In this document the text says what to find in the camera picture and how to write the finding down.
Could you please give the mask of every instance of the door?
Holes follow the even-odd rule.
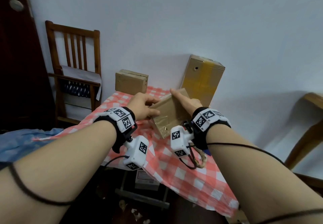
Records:
[[[0,129],[51,129],[55,104],[27,0],[0,0]]]

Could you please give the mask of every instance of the hand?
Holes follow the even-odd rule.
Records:
[[[196,109],[203,107],[199,99],[190,99],[182,95],[179,91],[170,89],[172,96],[177,98],[182,104],[183,108],[192,116]]]
[[[158,111],[157,109],[151,109],[148,106],[159,101],[160,99],[156,97],[139,92],[130,99],[126,107],[135,114],[136,121],[138,121],[150,116],[160,115],[160,111]]]

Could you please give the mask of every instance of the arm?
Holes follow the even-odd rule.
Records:
[[[136,120],[158,115],[146,102],[157,102],[138,93],[127,107]],[[98,121],[64,136],[15,162],[24,184],[38,195],[54,201],[72,201],[81,192],[107,156],[116,131],[107,121]],[[25,195],[7,168],[0,171],[1,223],[58,223],[68,206],[46,205]]]
[[[199,100],[189,99],[171,90],[192,115],[202,107]],[[212,126],[207,143],[252,145],[226,125]],[[323,208],[323,199],[273,157],[260,151],[226,145],[209,145],[210,152],[250,223],[283,214]],[[280,223],[322,223],[323,215],[291,218]]]

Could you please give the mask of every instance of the checkered tablecloth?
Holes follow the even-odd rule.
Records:
[[[169,94],[169,91],[148,86],[147,93],[158,98]],[[93,123],[96,113],[104,112],[111,107],[125,106],[132,96],[115,92],[107,98],[95,111],[88,115],[80,124],[69,127],[56,136],[44,138],[57,139],[66,134],[73,133]],[[147,120],[138,121],[138,129],[133,136],[143,135],[149,140],[149,147],[146,162],[143,169],[160,183],[166,185],[183,198],[196,203],[208,210],[215,210],[221,215],[231,217],[238,208],[238,201],[233,195],[228,184],[224,180],[218,166],[213,158],[207,156],[207,163],[203,169],[188,169],[178,157],[172,154],[170,148],[170,138],[163,139],[156,134],[151,122]],[[126,147],[122,146],[120,154],[112,150],[108,153],[105,162],[124,154]],[[196,158],[200,155],[193,149]],[[192,164],[188,158],[182,158],[186,164]],[[116,167],[128,170],[122,163],[123,159],[117,159],[109,164],[109,167]]]

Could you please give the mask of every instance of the blue bedding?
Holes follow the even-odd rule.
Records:
[[[58,128],[51,131],[22,129],[4,133],[0,135],[0,161],[14,162],[53,141],[33,141],[33,138],[55,136],[62,131]]]

